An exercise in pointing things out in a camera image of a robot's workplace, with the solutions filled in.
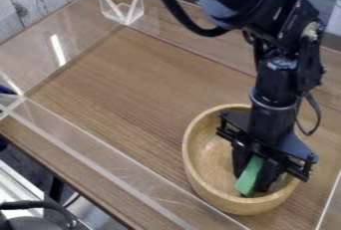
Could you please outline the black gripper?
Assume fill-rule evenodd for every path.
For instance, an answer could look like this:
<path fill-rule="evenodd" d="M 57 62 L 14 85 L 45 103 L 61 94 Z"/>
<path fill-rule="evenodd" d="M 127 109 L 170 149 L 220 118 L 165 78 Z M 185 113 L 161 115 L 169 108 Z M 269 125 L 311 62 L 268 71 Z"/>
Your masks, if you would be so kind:
<path fill-rule="evenodd" d="M 312 166 L 319 162 L 319 155 L 296 133 L 311 136 L 320 125 L 316 123 L 307 130 L 299 120 L 303 99 L 307 99 L 316 116 L 320 107 L 311 93 L 304 93 L 295 101 L 281 107 L 265 102 L 256 91 L 250 92 L 252 108 L 246 114 L 222 110 L 218 114 L 220 126 L 217 135 L 232 142 L 232 161 L 234 176 L 238 177 L 253 155 L 264 159 L 256 190 L 267 192 L 272 183 L 284 173 L 307 182 L 311 178 Z"/>

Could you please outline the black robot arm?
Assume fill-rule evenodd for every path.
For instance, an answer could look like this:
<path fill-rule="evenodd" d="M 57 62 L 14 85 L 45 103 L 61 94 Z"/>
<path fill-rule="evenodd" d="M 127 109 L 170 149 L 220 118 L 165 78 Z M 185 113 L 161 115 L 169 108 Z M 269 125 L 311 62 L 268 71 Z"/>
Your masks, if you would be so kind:
<path fill-rule="evenodd" d="M 317 105 L 311 91 L 321 85 L 320 60 L 324 34 L 319 9 L 309 0 L 198 0 L 216 24 L 200 27 L 177 0 L 162 0 L 178 21 L 204 37 L 241 30 L 253 46 L 257 71 L 245 115 L 220 112 L 217 134 L 232 142 L 234 185 L 241 195 L 265 192 L 280 175 L 303 181 L 319 155 L 299 135 L 312 135 L 299 120 L 304 101 Z"/>

